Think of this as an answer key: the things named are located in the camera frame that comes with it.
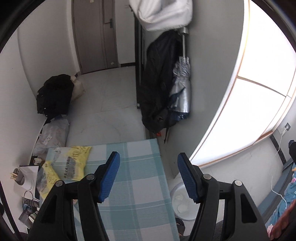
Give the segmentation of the person's hand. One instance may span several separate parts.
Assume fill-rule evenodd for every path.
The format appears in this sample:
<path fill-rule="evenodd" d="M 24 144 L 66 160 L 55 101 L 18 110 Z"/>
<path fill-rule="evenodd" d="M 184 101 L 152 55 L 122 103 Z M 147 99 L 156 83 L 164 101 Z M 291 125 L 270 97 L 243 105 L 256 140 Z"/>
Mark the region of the person's hand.
<path fill-rule="evenodd" d="M 295 200 L 290 204 L 290 206 L 285 210 L 283 215 L 279 218 L 277 223 L 271 229 L 269 240 L 279 238 L 281 231 L 284 230 L 289 224 L 289 216 L 295 207 Z"/>

